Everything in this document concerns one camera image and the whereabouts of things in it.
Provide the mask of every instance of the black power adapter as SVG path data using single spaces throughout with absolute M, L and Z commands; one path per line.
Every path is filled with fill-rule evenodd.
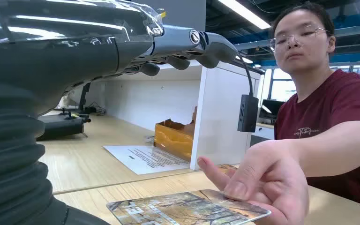
M 242 95 L 241 97 L 241 106 L 240 106 L 240 116 L 238 119 L 238 131 L 241 132 L 251 132 L 256 131 L 256 122 L 257 122 L 257 109 L 259 107 L 259 99 L 253 96 L 253 85 L 252 78 L 248 70 L 248 66 L 243 61 L 242 56 L 238 54 L 243 66 L 245 67 L 246 74 L 249 80 L 249 95 Z

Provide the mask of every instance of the orange box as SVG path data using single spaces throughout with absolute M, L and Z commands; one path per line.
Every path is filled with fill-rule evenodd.
M 171 119 L 155 125 L 154 146 L 188 162 L 191 161 L 194 141 L 196 107 L 190 124 L 183 125 Z

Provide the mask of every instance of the wooden table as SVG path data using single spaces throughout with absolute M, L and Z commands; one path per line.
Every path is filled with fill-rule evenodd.
M 152 145 L 154 132 L 110 116 L 91 116 L 82 134 L 39 142 L 46 147 L 40 161 L 49 166 L 54 193 L 103 187 L 137 180 L 189 173 L 191 169 L 137 175 L 112 156 L 106 145 Z
M 112 225 L 119 225 L 105 206 L 108 202 L 201 189 L 217 190 L 202 172 L 193 172 L 61 194 L 56 195 L 56 198 Z M 314 187 L 310 187 L 309 191 L 310 213 L 306 225 L 360 225 L 360 204 Z

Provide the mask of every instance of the maroon t-shirt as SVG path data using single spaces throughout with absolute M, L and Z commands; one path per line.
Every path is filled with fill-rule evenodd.
M 297 101 L 295 94 L 280 108 L 275 139 L 312 137 L 339 123 L 360 120 L 360 75 L 339 69 L 305 100 Z M 313 187 L 360 203 L 360 167 L 342 175 L 307 181 Z

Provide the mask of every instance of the white paper sheet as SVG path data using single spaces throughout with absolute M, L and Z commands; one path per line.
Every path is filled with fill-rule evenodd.
M 154 146 L 104 146 L 136 174 L 185 169 L 190 163 Z

